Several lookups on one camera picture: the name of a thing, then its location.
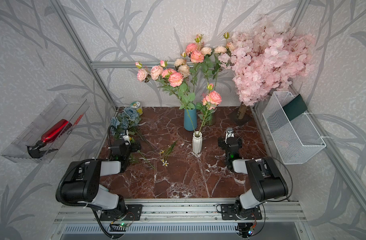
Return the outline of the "pink rose bunch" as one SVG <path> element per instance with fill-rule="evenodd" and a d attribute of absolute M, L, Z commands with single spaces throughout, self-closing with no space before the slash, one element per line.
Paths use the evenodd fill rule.
<path fill-rule="evenodd" d="M 190 83 L 190 67 L 185 59 L 177 59 L 172 68 L 163 67 L 157 81 L 164 92 L 175 96 L 180 109 L 184 110 L 184 128 L 194 131 L 197 128 L 197 112 L 194 105 L 195 94 Z"/>

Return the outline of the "dark green card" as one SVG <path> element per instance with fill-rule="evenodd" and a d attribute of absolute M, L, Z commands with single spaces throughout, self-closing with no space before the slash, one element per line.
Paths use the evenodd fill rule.
<path fill-rule="evenodd" d="M 302 115 L 308 110 L 306 103 L 304 102 L 302 96 L 297 95 L 292 101 L 283 107 L 284 113 L 286 114 L 289 121 L 294 120 L 299 115 Z"/>

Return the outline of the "blue hydrangea flowers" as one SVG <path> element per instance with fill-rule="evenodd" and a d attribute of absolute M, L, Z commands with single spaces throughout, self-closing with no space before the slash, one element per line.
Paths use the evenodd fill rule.
<path fill-rule="evenodd" d="M 135 109 L 126 107 L 111 119 L 110 133 L 115 136 L 124 130 L 135 132 L 140 121 L 140 114 Z"/>

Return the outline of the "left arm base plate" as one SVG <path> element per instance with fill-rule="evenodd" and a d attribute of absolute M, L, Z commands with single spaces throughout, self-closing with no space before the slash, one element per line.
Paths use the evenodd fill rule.
<path fill-rule="evenodd" d="M 119 207 L 113 210 L 103 210 L 101 221 L 139 221 L 142 214 L 143 205 L 126 205 L 124 208 Z"/>

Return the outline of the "red spray bottle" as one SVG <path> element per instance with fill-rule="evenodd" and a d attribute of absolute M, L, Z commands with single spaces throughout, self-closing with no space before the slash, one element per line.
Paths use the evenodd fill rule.
<path fill-rule="evenodd" d="M 80 115 L 74 123 L 67 121 L 66 119 L 59 120 L 49 130 L 41 135 L 40 139 L 34 146 L 27 146 L 28 154 L 33 159 L 39 159 L 44 157 L 46 154 L 58 151 L 58 149 L 42 150 L 47 145 L 54 143 L 58 137 L 63 134 L 70 134 L 73 127 L 75 127 L 81 120 L 84 114 Z"/>

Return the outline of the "white ribbed vase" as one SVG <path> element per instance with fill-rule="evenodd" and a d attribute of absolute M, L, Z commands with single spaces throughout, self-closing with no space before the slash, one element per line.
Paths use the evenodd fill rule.
<path fill-rule="evenodd" d="M 199 131 L 195 131 L 193 133 L 193 142 L 192 142 L 192 147 L 193 147 L 193 153 L 194 154 L 199 154 L 201 152 L 202 144 L 203 144 L 202 133 L 199 132 Z"/>

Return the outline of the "deep pink rose stem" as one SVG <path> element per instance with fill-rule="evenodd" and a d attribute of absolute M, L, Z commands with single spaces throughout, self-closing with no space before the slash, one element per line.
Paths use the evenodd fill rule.
<path fill-rule="evenodd" d="M 203 48 L 203 35 L 197 34 L 195 37 L 195 42 L 187 45 L 185 53 L 190 57 L 190 61 L 193 66 L 189 69 L 191 75 L 191 83 L 193 85 L 193 91 L 195 91 L 195 87 L 198 83 L 198 72 L 201 63 L 204 61 L 205 56 L 201 52 Z"/>

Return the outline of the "clear plastic wall bin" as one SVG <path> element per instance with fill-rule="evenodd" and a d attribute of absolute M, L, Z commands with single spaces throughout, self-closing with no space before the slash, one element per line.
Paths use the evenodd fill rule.
<path fill-rule="evenodd" d="M 49 106 L 1 153 L 1 156 L 14 163 L 48 164 L 52 161 L 70 134 L 63 134 L 42 150 L 58 149 L 39 159 L 33 159 L 27 146 L 34 146 L 41 135 L 61 119 L 72 123 L 88 110 L 87 99 L 59 94 Z"/>

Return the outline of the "cream pink rose stem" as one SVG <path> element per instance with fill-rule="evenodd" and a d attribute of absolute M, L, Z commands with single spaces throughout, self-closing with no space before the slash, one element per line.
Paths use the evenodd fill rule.
<path fill-rule="evenodd" d="M 210 77 L 212 76 L 212 71 L 214 68 L 214 64 L 211 60 L 213 50 L 210 47 L 203 47 L 201 49 L 201 53 L 204 55 L 204 61 L 202 62 L 202 73 L 207 81 L 207 84 L 209 84 Z"/>

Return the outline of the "coral pink rose stem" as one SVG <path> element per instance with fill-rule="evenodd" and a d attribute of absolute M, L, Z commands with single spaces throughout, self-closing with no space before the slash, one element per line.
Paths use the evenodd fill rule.
<path fill-rule="evenodd" d="M 201 120 L 199 132 L 201 132 L 202 128 L 205 126 L 207 111 L 216 110 L 217 106 L 220 105 L 222 102 L 221 95 L 213 90 L 213 85 L 214 84 L 207 85 L 208 92 L 204 95 L 202 102 L 196 104 L 196 109 L 200 112 L 199 118 Z"/>

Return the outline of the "small white daisy sprig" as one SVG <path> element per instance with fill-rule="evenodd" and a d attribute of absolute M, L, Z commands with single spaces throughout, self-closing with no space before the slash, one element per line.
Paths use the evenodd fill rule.
<path fill-rule="evenodd" d="M 168 158 L 171 153 L 174 151 L 174 147 L 176 146 L 177 141 L 173 142 L 167 149 L 160 152 L 162 165 L 168 166 Z"/>

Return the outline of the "pink cherry blossom tree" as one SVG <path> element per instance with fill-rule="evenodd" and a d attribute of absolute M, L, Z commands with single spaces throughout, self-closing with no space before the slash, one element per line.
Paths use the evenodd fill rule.
<path fill-rule="evenodd" d="M 249 33 L 233 33 L 235 45 L 229 65 L 239 100 L 246 106 L 264 100 L 272 90 L 287 91 L 292 79 L 313 71 L 312 50 L 316 37 L 295 35 L 289 26 L 278 30 L 264 16 Z"/>

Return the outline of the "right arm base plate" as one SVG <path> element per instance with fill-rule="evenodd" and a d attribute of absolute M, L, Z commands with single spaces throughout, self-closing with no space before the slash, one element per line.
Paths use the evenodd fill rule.
<path fill-rule="evenodd" d="M 222 215 L 222 220 L 262 220 L 260 206 L 243 209 L 237 204 L 220 204 L 219 212 Z"/>

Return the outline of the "aluminium front rail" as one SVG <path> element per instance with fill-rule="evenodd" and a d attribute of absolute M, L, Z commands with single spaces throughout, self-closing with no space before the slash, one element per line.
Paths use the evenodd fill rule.
<path fill-rule="evenodd" d="M 128 205 L 142 205 L 138 223 L 220 223 L 220 204 L 234 204 L 235 198 L 194 199 L 126 199 Z M 268 202 L 264 204 L 266 222 L 305 222 L 299 202 Z M 55 224 L 96 223 L 89 208 L 62 206 Z"/>

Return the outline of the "clear glass vase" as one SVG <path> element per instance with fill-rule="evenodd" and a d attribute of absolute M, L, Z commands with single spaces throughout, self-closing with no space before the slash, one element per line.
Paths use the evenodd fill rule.
<path fill-rule="evenodd" d="M 208 110 L 206 113 L 206 126 L 213 126 L 215 124 L 215 111 L 216 110 Z"/>

